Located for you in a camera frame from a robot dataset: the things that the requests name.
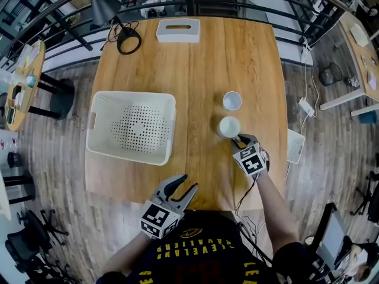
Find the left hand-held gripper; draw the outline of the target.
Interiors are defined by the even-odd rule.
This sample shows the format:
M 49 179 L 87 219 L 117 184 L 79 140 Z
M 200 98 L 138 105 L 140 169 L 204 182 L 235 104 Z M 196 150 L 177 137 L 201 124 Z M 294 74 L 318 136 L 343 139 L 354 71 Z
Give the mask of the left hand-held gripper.
M 140 217 L 140 229 L 149 238 L 164 238 L 183 218 L 184 210 L 198 191 L 198 183 L 193 184 L 179 199 L 170 197 L 187 177 L 188 175 L 175 175 L 165 179 L 152 197 L 145 202 Z

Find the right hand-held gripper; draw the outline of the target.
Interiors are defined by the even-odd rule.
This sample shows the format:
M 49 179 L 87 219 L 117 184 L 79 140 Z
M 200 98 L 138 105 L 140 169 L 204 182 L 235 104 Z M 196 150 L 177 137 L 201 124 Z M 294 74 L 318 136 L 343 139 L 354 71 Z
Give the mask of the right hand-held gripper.
M 254 135 L 239 134 L 231 140 L 233 159 L 246 177 L 256 177 L 260 172 L 269 172 L 269 154 Z

